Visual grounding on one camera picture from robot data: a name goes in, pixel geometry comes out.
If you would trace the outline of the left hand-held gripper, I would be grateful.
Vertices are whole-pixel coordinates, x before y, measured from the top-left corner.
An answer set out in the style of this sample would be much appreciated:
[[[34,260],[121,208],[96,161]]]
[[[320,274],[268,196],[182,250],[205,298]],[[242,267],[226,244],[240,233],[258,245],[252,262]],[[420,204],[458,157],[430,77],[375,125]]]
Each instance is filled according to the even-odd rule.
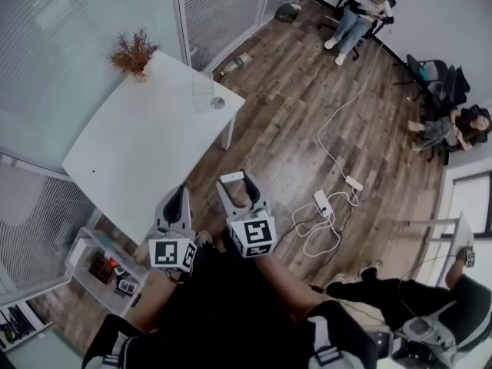
[[[190,192],[180,184],[166,194],[155,209],[154,230],[148,239],[151,266],[189,273],[197,252],[191,228]]]

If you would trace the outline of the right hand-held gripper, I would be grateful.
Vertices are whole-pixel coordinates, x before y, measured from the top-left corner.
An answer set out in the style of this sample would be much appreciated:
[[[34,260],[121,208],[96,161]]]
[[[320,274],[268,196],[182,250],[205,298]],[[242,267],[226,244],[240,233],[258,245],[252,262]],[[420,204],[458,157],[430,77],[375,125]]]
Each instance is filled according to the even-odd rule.
[[[220,178],[216,183],[227,218],[236,218],[227,220],[229,234],[243,258],[271,254],[277,244],[277,233],[274,217],[267,210],[268,192],[252,173],[242,173],[249,207],[237,204]]]

